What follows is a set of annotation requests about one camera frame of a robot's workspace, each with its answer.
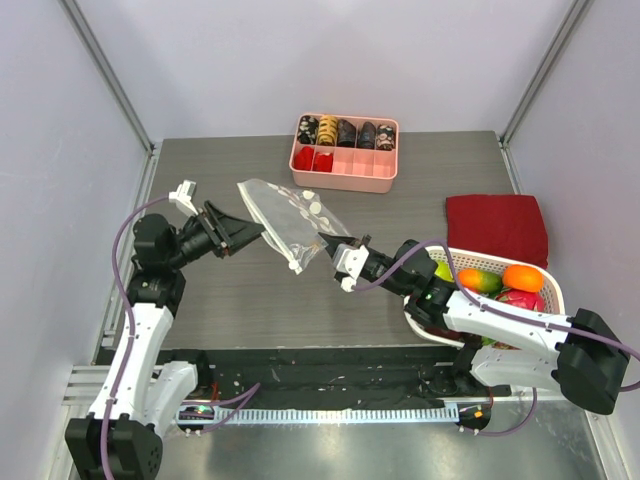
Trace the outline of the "clear polka dot zip bag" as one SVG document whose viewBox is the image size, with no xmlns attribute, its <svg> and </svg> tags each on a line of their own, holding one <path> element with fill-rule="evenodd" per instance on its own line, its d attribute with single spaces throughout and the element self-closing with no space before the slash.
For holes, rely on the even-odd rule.
<svg viewBox="0 0 640 480">
<path fill-rule="evenodd" d="M 295 274 L 301 274 L 326 248 L 321 233 L 351 236 L 314 191 L 286 188 L 260 179 L 240 182 L 237 187 L 252 219 L 264 227 L 263 239 L 286 259 Z"/>
</svg>

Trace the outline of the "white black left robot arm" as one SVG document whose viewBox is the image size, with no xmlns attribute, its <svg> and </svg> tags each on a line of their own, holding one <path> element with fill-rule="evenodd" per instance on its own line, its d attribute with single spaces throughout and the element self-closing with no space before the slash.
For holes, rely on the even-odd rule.
<svg viewBox="0 0 640 480">
<path fill-rule="evenodd" d="M 134 210 L 123 229 L 134 234 L 129 282 L 114 276 L 124 327 L 103 386 L 82 418 L 70 419 L 65 442 L 82 479 L 154 479 L 163 438 L 189 396 L 205 397 L 213 375 L 202 355 L 172 360 L 152 376 L 161 345 L 182 300 L 185 266 L 212 253 L 232 256 L 258 240 L 263 226 L 228 215 L 211 202 L 186 209 L 182 228 L 161 215 Z"/>
</svg>

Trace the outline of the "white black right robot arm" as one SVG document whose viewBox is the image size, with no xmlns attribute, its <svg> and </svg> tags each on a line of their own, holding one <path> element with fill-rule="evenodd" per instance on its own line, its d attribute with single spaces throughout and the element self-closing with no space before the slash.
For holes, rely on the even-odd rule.
<svg viewBox="0 0 640 480">
<path fill-rule="evenodd" d="M 422 326 L 488 337 L 509 345 L 464 347 L 462 363 L 451 371 L 457 391 L 518 385 L 561 393 L 574 405 L 601 415 L 614 411 L 622 392 L 638 389 L 623 380 L 639 354 L 623 344 L 597 313 L 535 312 L 473 293 L 460 280 L 439 278 L 429 255 L 433 241 L 406 241 L 389 257 L 363 237 L 323 234 L 335 278 L 346 292 L 381 287 L 405 300 L 404 311 Z"/>
</svg>

